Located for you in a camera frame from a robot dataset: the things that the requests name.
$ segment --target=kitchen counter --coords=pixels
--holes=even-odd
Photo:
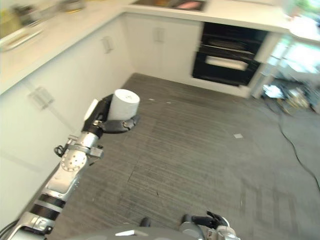
[[[317,27],[315,20],[307,17],[295,17],[289,30],[294,40],[320,46],[320,28]]]
[[[0,94],[64,50],[125,12],[189,19],[288,33],[280,7],[232,0],[208,1],[203,12],[130,5],[134,0],[88,1],[76,13],[59,12],[43,22],[44,31],[0,56]]]

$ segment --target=oven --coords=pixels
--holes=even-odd
[[[233,86],[248,85],[260,63],[254,58],[266,31],[204,23],[192,76]]]

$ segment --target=sink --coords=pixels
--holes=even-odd
[[[195,6],[186,6],[183,4],[193,3]],[[160,8],[170,8],[188,11],[203,11],[206,5],[206,0],[138,0],[134,2],[134,5],[153,6]]]

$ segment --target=cabinet door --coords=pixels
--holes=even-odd
[[[90,35],[28,76],[32,88],[43,87],[53,97],[49,109],[78,135],[94,98],[108,91],[102,85],[110,74],[101,42]]]
[[[162,77],[184,83],[192,75],[202,24],[169,17],[162,17],[161,23],[164,28]]]
[[[118,17],[107,25],[104,34],[105,37],[109,38],[111,47],[108,57],[112,70],[111,81],[113,81],[113,84],[110,84],[110,86],[113,86],[115,90],[121,88],[134,73],[125,37],[125,26],[124,17]]]
[[[18,217],[59,163],[54,147],[68,137],[49,110],[33,105],[27,81],[0,96],[0,228]]]
[[[129,52],[136,72],[160,77],[162,43],[158,16],[127,13]]]

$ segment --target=electrical cord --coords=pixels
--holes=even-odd
[[[0,239],[12,228],[18,223],[19,219],[9,223],[7,226],[1,229],[0,231]]]
[[[297,153],[297,148],[296,148],[296,146],[295,146],[294,143],[287,137],[287,135],[284,133],[284,130],[283,130],[283,117],[282,117],[283,114],[282,114],[282,112],[277,112],[277,111],[275,111],[274,109],[272,109],[272,108],[270,107],[270,105],[267,103],[265,97],[263,97],[263,100],[264,100],[266,106],[267,106],[273,113],[275,113],[276,115],[279,116],[279,119],[278,119],[278,127],[279,127],[279,129],[280,129],[281,134],[282,134],[283,137],[291,144],[291,146],[292,146],[292,148],[293,148],[294,155],[295,155],[298,163],[303,167],[303,169],[304,169],[306,172],[308,172],[308,173],[314,178],[314,180],[315,180],[315,182],[316,182],[316,185],[317,185],[317,188],[318,188],[319,193],[320,193],[320,184],[319,184],[319,181],[318,181],[316,175],[315,175],[305,164],[303,164],[303,163],[301,162],[301,160],[300,160],[300,158],[299,158],[299,156],[298,156],[298,153]]]
[[[64,146],[59,145],[56,146],[53,151],[55,154],[57,154],[60,158],[65,154],[66,150],[68,149],[69,144],[65,144]]]

